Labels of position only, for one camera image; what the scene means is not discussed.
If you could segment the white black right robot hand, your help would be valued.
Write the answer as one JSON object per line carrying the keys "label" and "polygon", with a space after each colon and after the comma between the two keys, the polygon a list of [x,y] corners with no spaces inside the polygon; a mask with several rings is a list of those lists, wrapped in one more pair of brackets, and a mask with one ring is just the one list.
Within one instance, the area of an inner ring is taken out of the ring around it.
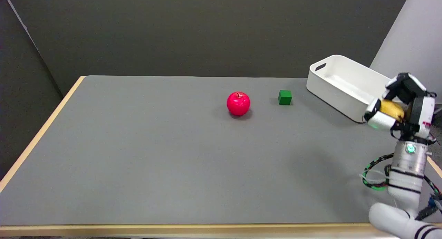
{"label": "white black right robot hand", "polygon": [[363,121],[392,137],[398,131],[399,141],[432,145],[437,141],[430,133],[436,97],[411,73],[402,72],[385,85],[380,99],[368,105]]}

